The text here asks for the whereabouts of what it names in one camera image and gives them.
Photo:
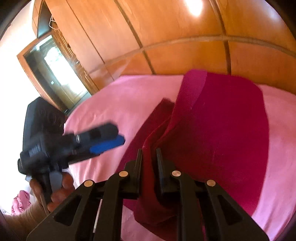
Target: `finger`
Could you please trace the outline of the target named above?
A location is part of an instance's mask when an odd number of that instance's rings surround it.
[[[32,188],[36,197],[40,196],[40,194],[42,193],[42,187],[36,179],[31,179],[30,187]]]
[[[57,208],[58,205],[59,205],[59,203],[50,202],[47,205],[47,209],[48,209],[48,211],[52,212],[52,211],[54,211]]]
[[[63,180],[62,180],[62,186],[65,189],[73,189],[74,185],[74,180],[73,177],[67,173],[67,172],[63,172]]]
[[[61,203],[64,201],[74,190],[61,188],[51,195],[51,199],[54,203]]]

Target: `red blanket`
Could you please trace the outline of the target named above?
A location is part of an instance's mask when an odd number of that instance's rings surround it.
[[[156,148],[195,180],[217,181],[253,214],[268,158],[268,120],[261,90],[251,81],[191,70],[173,104],[163,100],[131,142],[118,171],[143,150],[142,193],[124,205],[165,240],[176,239],[176,209],[155,195]]]

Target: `wooden door frame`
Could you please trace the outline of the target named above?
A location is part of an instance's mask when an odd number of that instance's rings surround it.
[[[25,71],[25,73],[27,74],[27,76],[29,77],[31,83],[34,85],[34,87],[36,88],[36,90],[39,92],[40,96],[45,99],[47,102],[49,102],[50,104],[52,104],[54,107],[58,108],[59,110],[60,107],[54,102],[54,100],[49,96],[49,94],[43,89],[42,85],[39,83],[39,81],[37,80],[36,76],[34,75],[34,73],[32,72],[30,66],[28,65],[26,59],[25,59],[25,54],[27,52],[29,52],[36,44],[38,44],[40,41],[42,41],[43,39],[47,38],[49,35],[52,35],[52,31],[48,32],[47,34],[43,35],[41,38],[39,39],[35,39],[34,41],[32,41],[31,43],[29,43],[18,55],[17,55],[17,59],[20,62],[20,65],[22,66],[23,70]]]

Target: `pink bed sheet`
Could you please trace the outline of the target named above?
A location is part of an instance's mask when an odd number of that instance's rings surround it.
[[[175,101],[183,76],[123,76],[83,102],[68,118],[65,133],[79,133],[112,121],[126,138],[122,147],[70,166],[77,184],[87,179],[96,182],[115,173],[130,142],[163,99]],[[260,85],[269,121],[269,157],[266,177],[253,219],[270,240],[285,228],[296,207],[296,96]],[[133,212],[123,208],[124,241],[161,240],[134,220]]]

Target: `white wall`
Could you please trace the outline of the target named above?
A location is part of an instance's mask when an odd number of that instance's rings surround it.
[[[30,3],[11,23],[0,41],[0,207],[10,212],[20,190],[28,190],[25,176],[17,170],[27,106],[39,96],[17,54],[36,38]]]

